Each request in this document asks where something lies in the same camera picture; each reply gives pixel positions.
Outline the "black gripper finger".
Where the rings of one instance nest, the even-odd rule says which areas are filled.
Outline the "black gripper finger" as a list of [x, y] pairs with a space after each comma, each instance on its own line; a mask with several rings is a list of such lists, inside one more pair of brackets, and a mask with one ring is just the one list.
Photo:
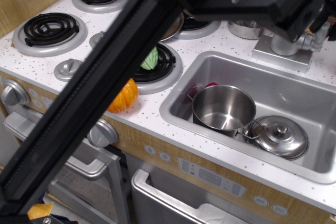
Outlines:
[[317, 32], [320, 29], [320, 27], [328, 20], [331, 14], [330, 10], [331, 8], [328, 7], [327, 5], [323, 7], [318, 17], [312, 23], [312, 33]]

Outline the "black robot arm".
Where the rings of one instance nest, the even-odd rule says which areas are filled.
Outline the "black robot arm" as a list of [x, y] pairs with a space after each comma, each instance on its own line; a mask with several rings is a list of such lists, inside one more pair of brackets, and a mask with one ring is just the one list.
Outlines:
[[324, 0], [129, 0], [106, 36], [1, 173], [1, 222], [27, 212], [178, 14], [251, 19], [296, 41], [319, 21]]

